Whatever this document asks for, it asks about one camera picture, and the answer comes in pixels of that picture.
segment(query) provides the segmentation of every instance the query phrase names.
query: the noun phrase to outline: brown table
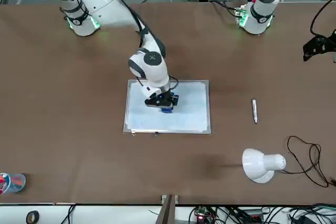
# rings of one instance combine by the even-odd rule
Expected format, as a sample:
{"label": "brown table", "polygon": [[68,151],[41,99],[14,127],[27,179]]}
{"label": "brown table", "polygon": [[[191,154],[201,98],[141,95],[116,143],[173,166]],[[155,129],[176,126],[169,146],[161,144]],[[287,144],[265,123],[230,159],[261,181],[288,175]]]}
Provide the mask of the brown table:
{"label": "brown table", "polygon": [[[280,4],[260,37],[212,4],[136,6],[166,44],[169,72],[210,81],[213,134],[159,136],[122,133],[134,78],[127,61],[139,42],[132,30],[80,38],[58,6],[1,6],[0,164],[3,172],[28,174],[28,185],[0,201],[144,204],[178,194],[183,204],[334,202],[335,188],[304,175],[277,174],[259,185],[241,167],[251,147],[283,154],[287,169],[299,171],[285,147],[297,135],[322,145],[322,169],[336,176],[336,66],[331,54],[302,61],[320,6]],[[335,13],[333,4],[316,31],[329,36]],[[292,148],[308,166],[308,146]]]}

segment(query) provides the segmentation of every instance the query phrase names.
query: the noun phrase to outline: white lamp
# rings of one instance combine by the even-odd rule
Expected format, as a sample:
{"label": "white lamp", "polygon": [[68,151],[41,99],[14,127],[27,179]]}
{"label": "white lamp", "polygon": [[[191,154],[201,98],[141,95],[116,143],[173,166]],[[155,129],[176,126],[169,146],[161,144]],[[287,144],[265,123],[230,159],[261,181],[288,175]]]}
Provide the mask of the white lamp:
{"label": "white lamp", "polygon": [[283,170],[286,160],[279,154],[265,155],[255,149],[246,149],[243,153],[243,168],[246,176],[256,183],[266,183],[275,170]]}

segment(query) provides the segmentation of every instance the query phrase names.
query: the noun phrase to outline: white marker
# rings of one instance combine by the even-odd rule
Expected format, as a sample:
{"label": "white marker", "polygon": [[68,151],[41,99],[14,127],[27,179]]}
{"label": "white marker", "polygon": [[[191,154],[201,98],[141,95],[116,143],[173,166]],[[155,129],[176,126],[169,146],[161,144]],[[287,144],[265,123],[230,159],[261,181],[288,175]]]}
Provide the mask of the white marker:
{"label": "white marker", "polygon": [[258,123],[258,114],[257,114],[257,100],[252,99],[252,107],[253,107],[253,117],[254,117],[254,123]]}

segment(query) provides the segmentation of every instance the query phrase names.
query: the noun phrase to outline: tape roll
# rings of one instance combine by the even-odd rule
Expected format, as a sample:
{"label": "tape roll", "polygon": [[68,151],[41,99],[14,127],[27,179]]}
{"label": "tape roll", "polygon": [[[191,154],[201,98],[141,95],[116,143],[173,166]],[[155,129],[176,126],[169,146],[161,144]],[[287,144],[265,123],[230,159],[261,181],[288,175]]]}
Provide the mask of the tape roll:
{"label": "tape roll", "polygon": [[36,224],[40,219],[40,214],[38,211],[31,211],[27,214],[26,223],[27,224]]}

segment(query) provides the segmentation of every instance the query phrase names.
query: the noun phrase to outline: cup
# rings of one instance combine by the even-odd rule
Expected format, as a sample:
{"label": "cup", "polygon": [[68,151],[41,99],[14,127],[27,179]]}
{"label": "cup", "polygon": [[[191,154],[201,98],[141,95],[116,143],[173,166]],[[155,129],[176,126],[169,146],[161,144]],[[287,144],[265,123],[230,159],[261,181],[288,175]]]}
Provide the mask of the cup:
{"label": "cup", "polygon": [[0,173],[0,195],[17,193],[26,185],[26,177],[23,174]]}

